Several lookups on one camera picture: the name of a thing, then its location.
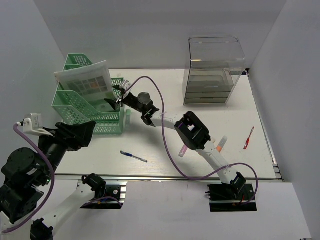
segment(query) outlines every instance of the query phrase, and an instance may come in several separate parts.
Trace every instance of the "pink object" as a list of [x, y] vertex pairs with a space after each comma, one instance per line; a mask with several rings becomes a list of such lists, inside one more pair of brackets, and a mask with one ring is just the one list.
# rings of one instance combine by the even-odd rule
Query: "pink object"
[[188, 150], [188, 147], [186, 145], [183, 145], [179, 153], [179, 157], [183, 158], [187, 150]]

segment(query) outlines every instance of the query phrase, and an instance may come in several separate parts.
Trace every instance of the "pen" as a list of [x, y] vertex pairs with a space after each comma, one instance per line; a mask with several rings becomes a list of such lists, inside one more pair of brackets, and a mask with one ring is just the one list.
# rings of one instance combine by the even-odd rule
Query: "pen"
[[134, 158], [134, 159], [138, 159], [138, 160], [140, 160], [140, 161], [142, 161], [142, 162], [144, 162], [144, 163], [147, 163], [147, 162], [148, 162], [147, 160], [145, 160], [145, 159], [143, 159], [143, 158], [141, 158], [141, 157], [134, 156], [134, 155], [132, 155], [131, 153], [128, 153], [128, 152], [125, 152], [125, 151], [120, 151], [120, 153], [121, 153], [122, 155], [125, 155], [125, 156], [128, 156], [128, 157], [132, 157], [132, 158]]
[[255, 129], [255, 127], [253, 127], [253, 128], [251, 129], [250, 135], [249, 135], [248, 139], [246, 140], [243, 149], [247, 149], [247, 147], [248, 147], [248, 145], [249, 145], [249, 141], [250, 141], [251, 134], [254, 132], [254, 129]]

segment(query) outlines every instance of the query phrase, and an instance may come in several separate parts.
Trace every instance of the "green plastic basket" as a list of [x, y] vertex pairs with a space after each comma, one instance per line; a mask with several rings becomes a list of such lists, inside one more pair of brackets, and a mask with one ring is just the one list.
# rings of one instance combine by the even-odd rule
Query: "green plastic basket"
[[[92, 62], [84, 54], [69, 54], [65, 63], [65, 70], [92, 65]], [[112, 78], [112, 85], [120, 85], [123, 80], [122, 77]], [[120, 96], [120, 91], [116, 89], [113, 91], [117, 97]], [[96, 126], [93, 131], [95, 135], [120, 135], [123, 132], [125, 107], [120, 107], [119, 111], [115, 112], [97, 111], [77, 92], [63, 90], [60, 84], [56, 89], [52, 107], [69, 125], [95, 121]]]

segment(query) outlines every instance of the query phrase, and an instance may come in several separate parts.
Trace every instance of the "white table surface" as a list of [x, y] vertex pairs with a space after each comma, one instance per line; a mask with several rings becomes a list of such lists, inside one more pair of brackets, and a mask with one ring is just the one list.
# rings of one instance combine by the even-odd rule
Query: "white table surface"
[[[187, 111], [193, 111], [209, 129], [210, 136], [216, 139], [216, 145], [224, 135], [228, 136], [221, 154], [230, 164], [247, 163], [261, 179], [276, 177], [247, 76], [241, 76], [227, 105], [183, 106], [182, 69], [111, 70], [110, 74], [113, 78], [123, 77], [132, 83], [140, 76], [151, 77], [161, 90], [165, 111], [181, 114], [181, 117]], [[150, 93], [154, 105], [161, 108], [159, 94], [148, 79], [141, 79], [131, 92], [136, 96], [140, 92]], [[89, 147], [78, 152], [67, 152], [56, 173], [180, 177], [167, 156], [161, 128], [146, 126], [140, 117], [140, 113], [132, 110], [130, 126], [121, 136], [94, 136]], [[253, 126], [254, 133], [248, 148], [244, 150]], [[178, 156], [183, 142], [174, 130], [166, 129], [165, 136], [173, 159], [185, 174], [205, 176], [213, 171], [195, 151], [188, 150], [183, 158]], [[121, 155], [120, 150], [144, 158], [148, 163]], [[251, 170], [245, 166], [235, 168], [245, 177], [254, 177]]]

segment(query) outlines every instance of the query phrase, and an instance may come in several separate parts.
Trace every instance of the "blue pen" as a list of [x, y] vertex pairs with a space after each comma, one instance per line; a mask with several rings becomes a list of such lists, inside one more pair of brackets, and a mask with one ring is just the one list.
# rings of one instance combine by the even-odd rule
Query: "blue pen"
[[121, 153], [122, 155], [125, 155], [125, 156], [128, 156], [128, 157], [132, 157], [132, 158], [135, 158], [135, 159], [138, 159], [138, 160], [140, 160], [140, 161], [142, 161], [142, 162], [145, 162], [145, 163], [148, 162], [147, 160], [145, 160], [145, 159], [143, 159], [143, 158], [141, 158], [141, 157], [134, 156], [134, 155], [132, 155], [131, 153], [128, 153], [128, 152], [125, 152], [125, 151], [120, 151], [120, 153]]

